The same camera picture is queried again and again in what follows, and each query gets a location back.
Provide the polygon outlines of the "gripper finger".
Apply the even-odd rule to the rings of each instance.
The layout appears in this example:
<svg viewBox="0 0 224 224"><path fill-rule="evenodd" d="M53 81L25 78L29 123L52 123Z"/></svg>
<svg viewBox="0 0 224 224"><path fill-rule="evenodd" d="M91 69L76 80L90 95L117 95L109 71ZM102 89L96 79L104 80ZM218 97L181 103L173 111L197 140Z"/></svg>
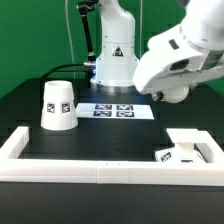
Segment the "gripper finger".
<svg viewBox="0 0 224 224"><path fill-rule="evenodd" d="M152 96L152 99L155 102L158 102L158 101L162 101L163 100L164 94L162 92L153 92L151 94L151 96Z"/></svg>

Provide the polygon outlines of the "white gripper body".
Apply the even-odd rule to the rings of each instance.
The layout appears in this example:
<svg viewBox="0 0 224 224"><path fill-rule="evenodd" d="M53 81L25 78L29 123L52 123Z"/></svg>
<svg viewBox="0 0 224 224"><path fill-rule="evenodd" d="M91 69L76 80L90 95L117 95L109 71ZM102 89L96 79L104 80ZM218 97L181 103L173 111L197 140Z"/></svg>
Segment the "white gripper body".
<svg viewBox="0 0 224 224"><path fill-rule="evenodd" d="M190 87L224 76L224 52L188 41L179 25L152 37L133 76L141 94Z"/></svg>

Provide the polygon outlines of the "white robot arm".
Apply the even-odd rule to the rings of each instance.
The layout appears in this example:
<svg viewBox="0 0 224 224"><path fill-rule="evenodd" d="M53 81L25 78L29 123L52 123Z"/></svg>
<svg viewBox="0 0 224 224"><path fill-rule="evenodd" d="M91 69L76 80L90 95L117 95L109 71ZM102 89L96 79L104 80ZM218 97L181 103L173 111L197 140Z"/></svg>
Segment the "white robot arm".
<svg viewBox="0 0 224 224"><path fill-rule="evenodd" d="M224 0L178 0L185 17L148 41L135 55L135 19L118 0L99 0L102 50L93 88L126 93L133 89L156 101L183 101L196 85L224 77Z"/></svg>

